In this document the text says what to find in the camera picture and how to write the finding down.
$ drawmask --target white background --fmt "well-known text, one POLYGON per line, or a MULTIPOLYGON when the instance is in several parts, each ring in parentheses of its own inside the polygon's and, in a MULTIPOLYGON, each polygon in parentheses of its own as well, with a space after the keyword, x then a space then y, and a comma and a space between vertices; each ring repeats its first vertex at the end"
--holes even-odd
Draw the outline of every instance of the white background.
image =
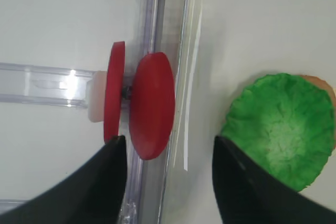
MULTIPOLYGON (((139 1, 0 0, 0 62, 106 70, 113 42, 135 40, 139 1)), ((60 182, 103 145, 102 133, 87 110, 0 103, 0 199, 60 182)))
MULTIPOLYGON (((246 84, 266 73, 310 74, 336 87, 335 44, 335 0, 203 0, 188 172, 183 169, 184 134, 177 133, 164 224, 221 223, 212 187, 212 148, 230 103, 246 84)), ((336 210, 336 162, 331 159, 324 177, 306 194, 336 210)))

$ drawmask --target red disc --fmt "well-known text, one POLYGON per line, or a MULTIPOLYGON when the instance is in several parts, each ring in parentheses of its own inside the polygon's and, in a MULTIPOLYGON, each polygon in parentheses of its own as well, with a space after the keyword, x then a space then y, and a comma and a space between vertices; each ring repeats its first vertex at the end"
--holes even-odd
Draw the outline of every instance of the red disc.
POLYGON ((174 78, 167 56, 148 54, 136 70, 130 104, 131 140, 142 159, 156 158, 165 149, 174 112, 174 78))
POLYGON ((113 44, 107 70, 104 105, 104 141, 118 136, 121 112, 121 90, 125 68, 125 42, 113 44))

